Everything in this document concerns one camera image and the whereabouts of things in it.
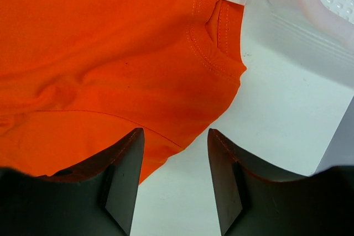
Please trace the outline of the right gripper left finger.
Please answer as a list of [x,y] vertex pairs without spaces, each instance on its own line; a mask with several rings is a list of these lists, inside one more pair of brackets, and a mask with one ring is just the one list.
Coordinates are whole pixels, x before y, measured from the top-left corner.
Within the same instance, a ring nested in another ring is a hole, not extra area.
[[52,176],[1,168],[1,234],[129,235],[143,154],[136,128]]

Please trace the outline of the orange t shirt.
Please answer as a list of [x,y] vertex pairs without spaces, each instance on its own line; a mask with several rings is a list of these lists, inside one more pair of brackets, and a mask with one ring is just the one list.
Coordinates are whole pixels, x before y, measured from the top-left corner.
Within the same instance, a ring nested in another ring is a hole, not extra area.
[[146,179],[234,100],[243,10],[227,0],[1,0],[1,166],[51,175],[143,128]]

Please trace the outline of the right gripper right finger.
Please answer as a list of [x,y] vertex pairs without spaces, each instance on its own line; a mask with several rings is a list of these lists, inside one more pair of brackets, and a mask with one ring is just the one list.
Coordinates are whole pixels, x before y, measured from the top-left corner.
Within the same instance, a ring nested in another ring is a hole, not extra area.
[[277,167],[210,129],[208,156],[222,235],[352,235],[353,167],[312,176]]

